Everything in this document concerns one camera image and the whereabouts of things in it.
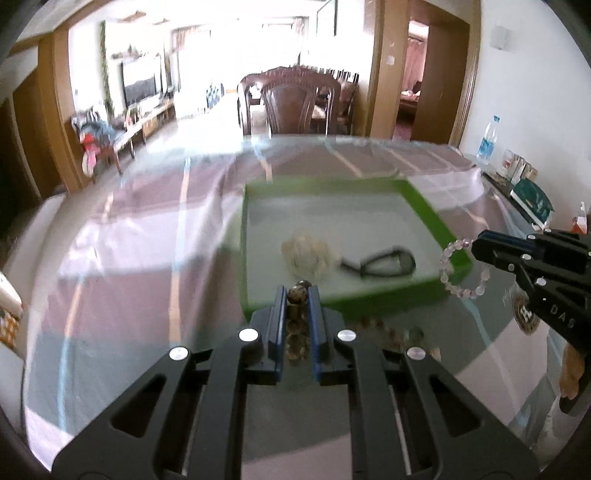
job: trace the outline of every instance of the triangular cutout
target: triangular cutout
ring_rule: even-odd
[[[142,438],[148,428],[154,407],[164,389],[166,377],[157,375],[111,420],[116,430]]]
[[[439,378],[431,377],[431,387],[451,437],[459,437],[476,430],[480,420],[457,398]]]

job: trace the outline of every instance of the picture frame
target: picture frame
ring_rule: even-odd
[[[316,12],[316,37],[335,37],[338,0],[328,0]]]

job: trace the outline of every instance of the pink curtain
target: pink curtain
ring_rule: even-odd
[[[427,42],[408,39],[407,59],[404,66],[404,77],[402,78],[402,91],[412,90],[414,84],[423,80],[425,70],[425,57],[427,56]]]

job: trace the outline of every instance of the plastic bottle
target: plastic bottle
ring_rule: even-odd
[[[498,127],[500,120],[499,117],[494,116],[492,122],[486,127],[484,138],[476,155],[478,162],[483,165],[487,165],[491,160],[492,151],[495,149],[496,143],[496,127]]]

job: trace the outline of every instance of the orange checkered object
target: orange checkered object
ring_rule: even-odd
[[[18,319],[6,310],[0,309],[0,342],[14,350],[14,339],[18,333]]]

